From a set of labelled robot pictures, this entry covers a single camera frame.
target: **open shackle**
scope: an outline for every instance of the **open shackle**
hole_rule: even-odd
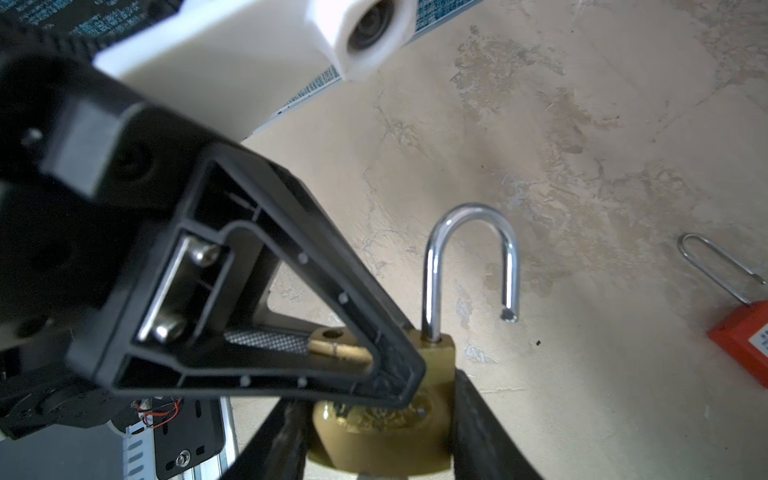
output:
[[[486,222],[502,239],[504,278],[502,279],[501,318],[510,323],[518,321],[520,271],[515,231],[502,214],[487,205],[459,205],[438,221],[427,243],[422,290],[422,338],[432,343],[440,341],[443,250],[453,232],[470,220]]]
[[[737,292],[736,289],[734,289],[729,283],[727,283],[725,280],[718,277],[715,272],[708,269],[699,259],[697,259],[694,255],[692,255],[688,250],[685,248],[685,240],[688,240],[690,238],[694,238],[696,240],[699,240],[701,243],[709,247],[711,250],[713,250],[715,253],[720,255],[725,260],[728,260],[733,265],[738,266],[743,271],[747,272],[752,278],[754,278],[757,282],[762,283],[763,285],[766,284],[766,281],[757,273],[754,272],[754,270],[750,269],[748,266],[741,263],[739,260],[737,260],[733,255],[728,253],[727,251],[720,248],[719,245],[714,243],[712,240],[706,238],[704,235],[699,235],[698,233],[683,233],[680,235],[680,238],[677,239],[677,249],[680,251],[680,253],[683,254],[683,257],[685,257],[685,260],[688,260],[691,262],[697,269],[701,270],[704,275],[708,276],[712,281],[723,287],[728,293],[736,297],[736,300],[739,300],[744,305],[751,305],[752,302],[747,299],[744,295]]]

